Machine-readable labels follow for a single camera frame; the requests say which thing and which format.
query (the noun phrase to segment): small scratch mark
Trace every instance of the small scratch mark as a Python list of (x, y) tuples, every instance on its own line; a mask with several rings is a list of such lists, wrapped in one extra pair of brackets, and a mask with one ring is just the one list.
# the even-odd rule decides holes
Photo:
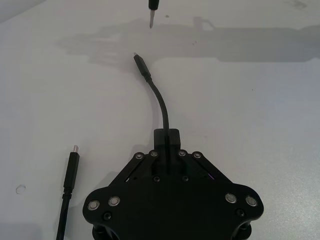
[(23, 194), (25, 190), (26, 190), (26, 186), (20, 184), (19, 186), (16, 187), (15, 193), (16, 194)]
[(299, 0), (286, 1), (285, 3), (291, 5), (292, 7), (298, 10), (305, 9), (308, 6), (307, 4)]

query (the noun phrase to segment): metal connector tip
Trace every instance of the metal connector tip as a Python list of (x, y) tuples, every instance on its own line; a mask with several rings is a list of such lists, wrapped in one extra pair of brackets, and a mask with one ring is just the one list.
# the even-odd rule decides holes
[(79, 147), (77, 145), (73, 146), (73, 153), (77, 153), (79, 151)]
[(150, 24), (149, 24), (150, 29), (152, 29), (154, 25), (155, 12), (156, 12), (155, 10), (150, 11)]

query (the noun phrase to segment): black cable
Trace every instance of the black cable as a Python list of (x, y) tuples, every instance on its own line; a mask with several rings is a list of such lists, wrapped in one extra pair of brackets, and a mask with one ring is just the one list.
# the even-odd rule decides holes
[(135, 60), (135, 63), (141, 73), (141, 75), (144, 77), (145, 81), (149, 84), (152, 91), (154, 92), (156, 99), (159, 102), (161, 112), (162, 112), (162, 120), (163, 120), (163, 131), (164, 136), (167, 139), (169, 136), (169, 117), (168, 117), (168, 111), (165, 104), (165, 101), (163, 97), (161, 96), (161, 93), (159, 92), (158, 88), (154, 84), (151, 78), (151, 73), (149, 72), (147, 65), (142, 57), (140, 57), (138, 54), (134, 53), (133, 59)]
[(78, 154), (78, 146), (75, 145), (73, 151), (70, 152), (68, 166), (66, 168), (63, 184), (64, 190), (62, 195), (62, 206), (59, 218), (58, 231), (56, 234), (56, 240), (63, 240), (65, 237), (69, 202), (72, 196), (72, 191), (75, 188), (79, 159), (80, 156)]

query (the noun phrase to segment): black metal plate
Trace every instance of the black metal plate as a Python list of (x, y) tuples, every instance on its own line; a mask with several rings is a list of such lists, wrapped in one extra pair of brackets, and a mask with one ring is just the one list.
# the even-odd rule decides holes
[[(227, 202), (227, 193), (237, 202)], [(109, 206), (112, 196), (120, 198), (117, 206)], [(254, 197), (257, 206), (248, 205), (247, 196)], [(87, 207), (92, 200), (100, 202), (93, 211)], [(237, 215), (238, 209), (244, 216)], [(192, 176), (188, 181), (160, 176), (160, 182), (146, 177), (112, 184), (93, 191), (83, 207), (89, 223), (120, 240), (231, 240), (243, 223), (258, 219), (263, 211), (260, 197), (247, 186)], [(108, 221), (105, 212), (112, 214)]]

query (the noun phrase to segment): white table surface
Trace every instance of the white table surface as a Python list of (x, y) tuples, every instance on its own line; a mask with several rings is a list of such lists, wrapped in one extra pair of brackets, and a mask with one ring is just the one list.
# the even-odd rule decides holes
[(74, 144), (65, 238), (93, 239), (85, 198), (162, 126), (137, 52), (181, 147), (260, 195), (250, 239), (318, 240), (319, 12), (317, 0), (161, 0), (149, 29), (145, 0), (47, 0), (0, 24), (0, 239), (55, 239)]

